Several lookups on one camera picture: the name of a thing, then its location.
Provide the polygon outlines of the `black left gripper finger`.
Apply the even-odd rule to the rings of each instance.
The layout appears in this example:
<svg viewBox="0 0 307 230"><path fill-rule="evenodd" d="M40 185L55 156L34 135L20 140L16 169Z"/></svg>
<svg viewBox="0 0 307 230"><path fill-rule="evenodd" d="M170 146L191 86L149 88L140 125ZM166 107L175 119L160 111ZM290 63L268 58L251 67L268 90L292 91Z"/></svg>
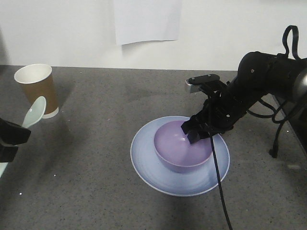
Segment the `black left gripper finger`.
<svg viewBox="0 0 307 230"><path fill-rule="evenodd" d="M31 131L18 124L0 119L0 138L7 144L19 145L28 141Z"/></svg>
<svg viewBox="0 0 307 230"><path fill-rule="evenodd" d="M17 154L18 146L0 144L0 162L12 162Z"/></svg>

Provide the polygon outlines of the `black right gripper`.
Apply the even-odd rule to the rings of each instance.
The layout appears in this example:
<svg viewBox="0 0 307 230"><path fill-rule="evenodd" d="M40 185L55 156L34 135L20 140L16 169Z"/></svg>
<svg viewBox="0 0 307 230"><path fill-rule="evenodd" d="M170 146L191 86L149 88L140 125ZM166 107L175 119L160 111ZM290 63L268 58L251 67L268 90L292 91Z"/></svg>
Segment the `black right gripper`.
<svg viewBox="0 0 307 230"><path fill-rule="evenodd" d="M181 125L188 135L190 144L218 133L231 130L241 117L247 113L247 92L238 84L218 82L213 92L203 92L208 99L196 115Z"/></svg>

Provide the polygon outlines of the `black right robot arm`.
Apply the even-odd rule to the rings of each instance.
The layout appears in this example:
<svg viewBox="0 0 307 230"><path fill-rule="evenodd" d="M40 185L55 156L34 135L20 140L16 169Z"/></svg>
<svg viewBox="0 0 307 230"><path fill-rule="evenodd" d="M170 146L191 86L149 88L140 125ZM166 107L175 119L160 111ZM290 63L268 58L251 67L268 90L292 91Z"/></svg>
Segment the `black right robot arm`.
<svg viewBox="0 0 307 230"><path fill-rule="evenodd" d="M237 76L228 84L216 74L187 80L190 92L208 95L203 108L181 126L191 144L210 135L231 130L247 110L263 96L272 94L290 102L302 102L307 94L307 61L282 54L247 53Z"/></svg>

